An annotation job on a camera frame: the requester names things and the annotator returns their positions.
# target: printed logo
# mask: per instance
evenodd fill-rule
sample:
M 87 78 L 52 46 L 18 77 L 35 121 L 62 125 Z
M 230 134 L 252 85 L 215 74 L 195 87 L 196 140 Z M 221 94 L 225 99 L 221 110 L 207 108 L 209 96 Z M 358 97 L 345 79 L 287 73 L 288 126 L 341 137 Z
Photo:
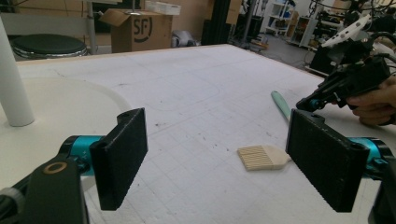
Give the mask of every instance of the printed logo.
M 134 42 L 143 43 L 147 41 L 152 32 L 152 18 L 134 19 Z

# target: cardboard box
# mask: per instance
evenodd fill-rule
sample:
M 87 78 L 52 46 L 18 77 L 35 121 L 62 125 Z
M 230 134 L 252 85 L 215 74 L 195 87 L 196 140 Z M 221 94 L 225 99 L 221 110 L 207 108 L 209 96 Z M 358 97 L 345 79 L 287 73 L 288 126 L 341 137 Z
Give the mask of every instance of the cardboard box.
M 180 15 L 174 16 L 172 30 L 189 31 L 194 39 L 200 40 L 204 28 L 208 0 L 150 0 L 181 6 Z
M 291 14 L 291 18 L 288 21 L 289 29 L 286 32 L 286 36 L 287 37 L 291 37 L 293 35 L 294 30 L 296 29 L 296 24 L 297 24 L 297 21 L 298 21 L 298 17 L 299 17 L 298 11 L 293 11 L 293 13 Z
M 351 1 L 334 0 L 334 3 L 332 4 L 332 12 L 344 13 L 350 8 L 351 4 Z
M 213 6 L 215 0 L 209 0 L 207 2 L 206 20 L 212 19 Z M 231 0 L 230 7 L 228 8 L 228 15 L 226 23 L 235 25 L 238 21 L 239 9 L 241 8 L 241 0 Z
M 129 15 L 126 11 L 110 8 L 100 18 L 111 25 L 113 53 L 171 48 L 172 16 L 150 11 Z

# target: wall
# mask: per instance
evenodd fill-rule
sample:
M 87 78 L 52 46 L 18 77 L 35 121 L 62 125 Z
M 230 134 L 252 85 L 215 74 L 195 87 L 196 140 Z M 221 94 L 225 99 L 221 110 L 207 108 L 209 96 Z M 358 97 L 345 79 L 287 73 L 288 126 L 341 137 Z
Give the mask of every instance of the wall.
M 296 3 L 295 10 L 298 11 L 298 14 L 300 16 L 308 16 L 309 15 L 309 5 L 311 4 L 311 1 L 307 0 L 299 0 L 299 1 L 294 1 Z
M 15 8 L 16 12 L 32 15 L 81 17 L 87 10 L 86 3 L 80 1 L 13 0 L 12 3 L 19 6 Z
M 189 31 L 194 39 L 201 40 L 208 0 L 161 0 L 179 5 L 179 16 L 174 16 L 172 30 Z

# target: white robot part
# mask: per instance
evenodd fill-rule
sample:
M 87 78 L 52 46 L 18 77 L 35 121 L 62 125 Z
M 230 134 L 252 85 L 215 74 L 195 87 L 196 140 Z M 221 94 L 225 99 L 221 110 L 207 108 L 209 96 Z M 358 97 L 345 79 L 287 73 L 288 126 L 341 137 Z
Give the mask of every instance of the white robot part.
M 350 24 L 346 29 L 327 40 L 324 44 L 322 44 L 322 47 L 333 46 L 348 40 L 353 35 L 356 35 L 366 25 L 368 20 L 370 20 L 370 15 L 366 15 L 365 17 L 358 19 L 357 21 Z

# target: brush bristles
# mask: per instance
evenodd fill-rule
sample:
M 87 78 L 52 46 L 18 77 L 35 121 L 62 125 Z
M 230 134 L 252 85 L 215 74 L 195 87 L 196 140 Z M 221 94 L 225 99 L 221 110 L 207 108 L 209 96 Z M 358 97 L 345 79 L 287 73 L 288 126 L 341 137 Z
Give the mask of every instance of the brush bristles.
M 272 169 L 273 163 L 262 146 L 241 147 L 238 155 L 248 171 Z

